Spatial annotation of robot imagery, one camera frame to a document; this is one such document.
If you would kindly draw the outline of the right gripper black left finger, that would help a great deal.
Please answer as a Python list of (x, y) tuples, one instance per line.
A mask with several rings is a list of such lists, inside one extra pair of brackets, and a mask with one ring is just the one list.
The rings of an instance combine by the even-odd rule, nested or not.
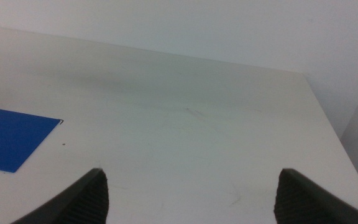
[(15, 221), (16, 224), (105, 224), (109, 210), (108, 180), (91, 169), (63, 192)]

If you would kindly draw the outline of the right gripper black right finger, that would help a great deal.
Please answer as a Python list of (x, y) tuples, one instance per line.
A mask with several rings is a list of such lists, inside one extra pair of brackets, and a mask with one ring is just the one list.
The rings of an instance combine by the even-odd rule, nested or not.
[(273, 212), (279, 224), (358, 223), (358, 209), (295, 169), (280, 172)]

